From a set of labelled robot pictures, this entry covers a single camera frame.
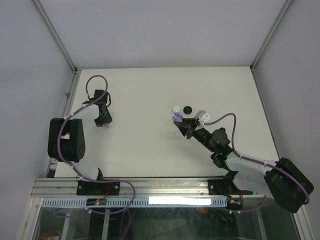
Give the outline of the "purple earbud case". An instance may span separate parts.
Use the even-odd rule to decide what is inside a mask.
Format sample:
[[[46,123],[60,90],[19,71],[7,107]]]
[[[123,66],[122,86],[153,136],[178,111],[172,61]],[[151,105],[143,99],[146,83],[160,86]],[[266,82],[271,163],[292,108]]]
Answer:
[[[182,123],[183,122],[183,118],[184,118],[184,116],[183,116],[183,114],[181,112],[175,112],[173,114],[172,120],[174,122]]]

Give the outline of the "black earbud case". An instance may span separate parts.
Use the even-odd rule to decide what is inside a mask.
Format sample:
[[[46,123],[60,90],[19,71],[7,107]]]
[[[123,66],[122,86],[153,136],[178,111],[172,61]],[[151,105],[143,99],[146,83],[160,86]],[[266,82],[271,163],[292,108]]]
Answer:
[[[192,107],[191,106],[185,106],[184,108],[183,108],[183,113],[184,114],[186,114],[186,115],[190,115],[191,113],[192,113],[192,111],[193,111],[193,109],[192,109]]]

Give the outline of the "white earbud case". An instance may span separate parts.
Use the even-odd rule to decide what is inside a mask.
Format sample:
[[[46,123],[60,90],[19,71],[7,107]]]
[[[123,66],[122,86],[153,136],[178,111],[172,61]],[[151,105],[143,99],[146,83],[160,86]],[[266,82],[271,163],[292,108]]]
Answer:
[[[181,111],[181,107],[179,105],[174,105],[174,106],[172,106],[171,111],[173,113],[180,112]]]

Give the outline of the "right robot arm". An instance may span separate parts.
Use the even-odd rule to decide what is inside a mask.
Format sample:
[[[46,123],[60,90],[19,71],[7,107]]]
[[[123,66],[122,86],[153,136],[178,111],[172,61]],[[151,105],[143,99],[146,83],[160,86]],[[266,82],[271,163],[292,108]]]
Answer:
[[[313,184],[288,158],[262,160],[240,153],[235,148],[234,131],[228,136],[221,127],[209,132],[208,122],[175,115],[174,125],[186,139],[194,138],[211,152],[212,162],[227,170],[223,187],[230,194],[250,191],[273,199],[280,207],[296,213],[310,202]]]

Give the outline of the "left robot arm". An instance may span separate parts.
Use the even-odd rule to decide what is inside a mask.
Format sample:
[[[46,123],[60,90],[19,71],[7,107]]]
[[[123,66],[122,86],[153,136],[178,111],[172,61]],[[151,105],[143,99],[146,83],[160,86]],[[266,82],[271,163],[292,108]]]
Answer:
[[[102,171],[85,159],[85,127],[93,124],[97,128],[108,127],[113,121],[108,110],[111,102],[108,91],[97,89],[72,115],[52,118],[49,124],[49,157],[72,167],[83,181],[88,181],[87,188],[96,195],[103,192],[105,182]]]

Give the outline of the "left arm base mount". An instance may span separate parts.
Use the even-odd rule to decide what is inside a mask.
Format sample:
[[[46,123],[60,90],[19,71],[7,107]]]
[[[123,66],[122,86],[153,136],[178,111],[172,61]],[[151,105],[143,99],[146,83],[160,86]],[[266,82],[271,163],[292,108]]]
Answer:
[[[118,196],[121,189],[120,185],[119,181],[97,183],[79,179],[77,180],[76,194],[78,196]]]

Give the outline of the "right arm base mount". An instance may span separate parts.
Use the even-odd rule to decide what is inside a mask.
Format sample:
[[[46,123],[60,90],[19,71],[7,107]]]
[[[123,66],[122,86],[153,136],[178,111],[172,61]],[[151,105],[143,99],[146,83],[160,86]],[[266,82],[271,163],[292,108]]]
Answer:
[[[232,195],[240,196],[241,193],[244,195],[253,195],[254,193],[249,190],[240,190],[233,183],[237,171],[229,171],[225,176],[218,178],[210,178],[207,181],[208,194],[213,195],[223,195],[227,198],[231,198]]]

